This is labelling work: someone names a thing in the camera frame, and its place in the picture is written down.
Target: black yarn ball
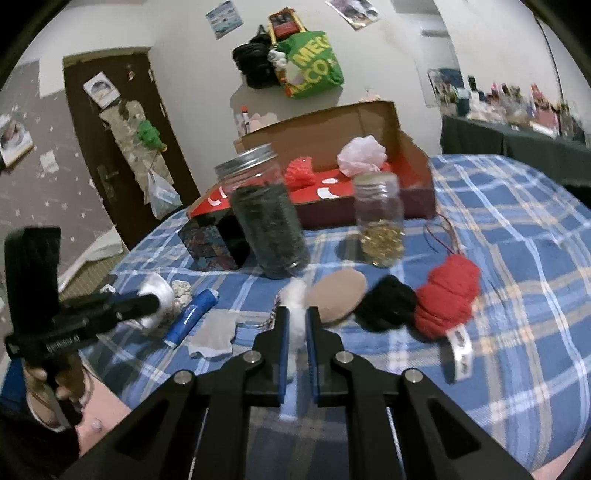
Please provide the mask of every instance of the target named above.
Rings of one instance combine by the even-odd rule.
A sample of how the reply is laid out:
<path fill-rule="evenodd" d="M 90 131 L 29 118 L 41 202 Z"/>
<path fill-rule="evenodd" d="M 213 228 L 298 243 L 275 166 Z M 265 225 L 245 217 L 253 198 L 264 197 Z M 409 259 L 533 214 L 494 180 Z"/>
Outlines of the black yarn ball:
<path fill-rule="evenodd" d="M 383 332 L 402 325 L 414 325 L 417 295 L 394 275 L 386 275 L 365 294 L 355 309 L 359 325 Z"/>

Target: dark tablecloth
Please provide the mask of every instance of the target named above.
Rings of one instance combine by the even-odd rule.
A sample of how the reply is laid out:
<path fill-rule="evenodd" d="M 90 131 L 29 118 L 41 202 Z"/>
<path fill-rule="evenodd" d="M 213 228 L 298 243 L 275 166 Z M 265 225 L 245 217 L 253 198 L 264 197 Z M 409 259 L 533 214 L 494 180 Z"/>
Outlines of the dark tablecloth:
<path fill-rule="evenodd" d="M 589 205 L 591 149 L 585 145 L 461 117 L 444 116 L 442 124 L 443 154 L 496 154 L 514 158 L 540 170 Z"/>

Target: blue tube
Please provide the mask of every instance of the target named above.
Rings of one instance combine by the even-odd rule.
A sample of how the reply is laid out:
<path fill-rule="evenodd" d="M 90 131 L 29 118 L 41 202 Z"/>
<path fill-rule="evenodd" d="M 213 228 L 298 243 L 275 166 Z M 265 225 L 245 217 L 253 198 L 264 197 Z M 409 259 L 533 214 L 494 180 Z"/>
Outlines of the blue tube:
<path fill-rule="evenodd" d="M 172 324 L 164 338 L 164 343 L 169 347 L 176 348 L 183 343 L 184 338 L 189 334 L 197 322 L 217 304 L 219 294 L 216 290 L 208 288 L 203 290 L 184 308 L 180 318 Z"/>

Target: small glass jar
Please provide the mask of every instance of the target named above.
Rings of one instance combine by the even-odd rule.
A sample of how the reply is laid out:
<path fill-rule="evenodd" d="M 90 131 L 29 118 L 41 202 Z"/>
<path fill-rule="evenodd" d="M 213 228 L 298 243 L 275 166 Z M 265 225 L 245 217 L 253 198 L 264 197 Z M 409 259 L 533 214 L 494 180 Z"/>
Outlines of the small glass jar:
<path fill-rule="evenodd" d="M 390 172 L 358 175 L 355 187 L 355 216 L 361 249 L 369 263 L 392 267 L 404 256 L 404 205 L 398 177 Z"/>

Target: beige felt circle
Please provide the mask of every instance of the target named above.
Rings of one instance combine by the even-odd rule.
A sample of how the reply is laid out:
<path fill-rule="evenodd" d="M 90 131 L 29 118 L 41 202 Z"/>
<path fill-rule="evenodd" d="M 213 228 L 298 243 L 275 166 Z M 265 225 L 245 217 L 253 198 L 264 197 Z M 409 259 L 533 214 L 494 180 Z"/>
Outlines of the beige felt circle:
<path fill-rule="evenodd" d="M 323 323 L 346 317 L 361 302 L 368 282 L 361 272 L 346 268 L 314 284 L 308 293 L 308 307 L 318 307 Z"/>

